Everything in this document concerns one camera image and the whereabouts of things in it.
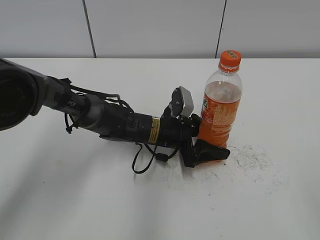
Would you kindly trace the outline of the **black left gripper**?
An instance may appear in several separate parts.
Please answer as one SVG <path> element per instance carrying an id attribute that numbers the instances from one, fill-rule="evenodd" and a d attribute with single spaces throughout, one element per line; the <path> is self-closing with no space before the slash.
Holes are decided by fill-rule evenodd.
<path id="1" fill-rule="evenodd" d="M 185 167 L 210 161 L 226 160 L 230 155 L 227 148 L 212 145 L 204 140 L 198 139 L 199 128 L 202 122 L 201 117 L 192 113 L 189 117 L 179 117 L 180 140 L 177 145 L 177 152 Z"/>

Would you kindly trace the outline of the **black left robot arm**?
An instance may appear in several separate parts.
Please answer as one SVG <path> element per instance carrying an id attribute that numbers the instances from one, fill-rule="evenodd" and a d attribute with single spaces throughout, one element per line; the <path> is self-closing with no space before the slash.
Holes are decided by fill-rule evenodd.
<path id="1" fill-rule="evenodd" d="M 35 116 L 46 106 L 64 114 L 65 129 L 83 128 L 104 140 L 132 142 L 147 148 L 152 158 L 166 162 L 170 156 L 156 151 L 171 148 L 186 167 L 226 160 L 230 151 L 198 139 L 201 118 L 194 114 L 191 93 L 174 89 L 161 117 L 135 112 L 118 94 L 72 85 L 68 78 L 41 74 L 17 63 L 0 61 L 0 128 L 8 130 Z"/>

